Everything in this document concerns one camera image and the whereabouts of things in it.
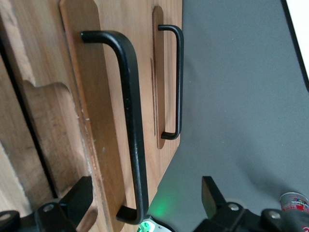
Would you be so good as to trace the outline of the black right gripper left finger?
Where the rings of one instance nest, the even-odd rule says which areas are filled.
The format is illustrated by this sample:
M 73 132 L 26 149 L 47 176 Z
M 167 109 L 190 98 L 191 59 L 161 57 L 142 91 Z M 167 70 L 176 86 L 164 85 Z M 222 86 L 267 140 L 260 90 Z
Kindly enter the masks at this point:
M 58 202 L 46 203 L 36 211 L 38 231 L 75 232 L 92 201 L 92 178 L 83 176 Z

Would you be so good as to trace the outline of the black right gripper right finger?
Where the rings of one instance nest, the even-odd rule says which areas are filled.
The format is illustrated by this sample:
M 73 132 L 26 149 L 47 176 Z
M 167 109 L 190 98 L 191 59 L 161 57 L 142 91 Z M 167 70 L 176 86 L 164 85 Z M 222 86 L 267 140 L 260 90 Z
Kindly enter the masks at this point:
M 207 218 L 196 232 L 262 232 L 260 217 L 238 203 L 227 202 L 210 176 L 202 177 L 201 198 Z

